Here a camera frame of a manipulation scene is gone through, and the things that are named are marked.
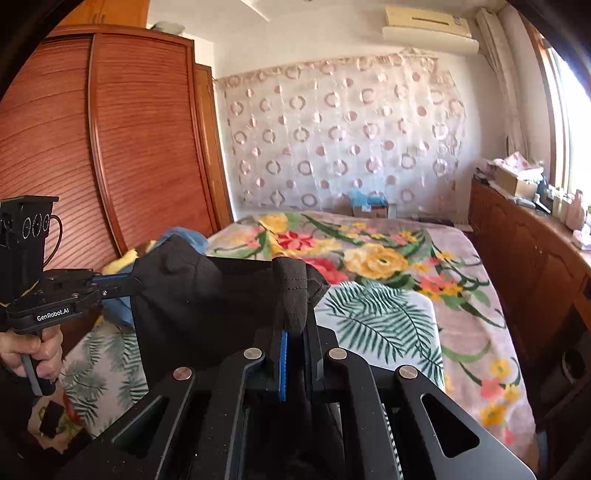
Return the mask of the person's left hand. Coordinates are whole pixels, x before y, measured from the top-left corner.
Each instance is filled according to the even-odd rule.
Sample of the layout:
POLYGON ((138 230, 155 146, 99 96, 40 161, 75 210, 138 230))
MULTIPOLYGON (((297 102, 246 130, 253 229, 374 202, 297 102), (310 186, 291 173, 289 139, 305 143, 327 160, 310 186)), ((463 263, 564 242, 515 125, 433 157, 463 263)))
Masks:
POLYGON ((0 334, 1 361, 17 376, 25 377, 26 370, 21 356, 30 355, 38 361, 37 375, 41 379, 55 380, 62 365, 63 334, 60 326, 52 326, 41 332, 41 336, 20 335, 13 331, 0 334))

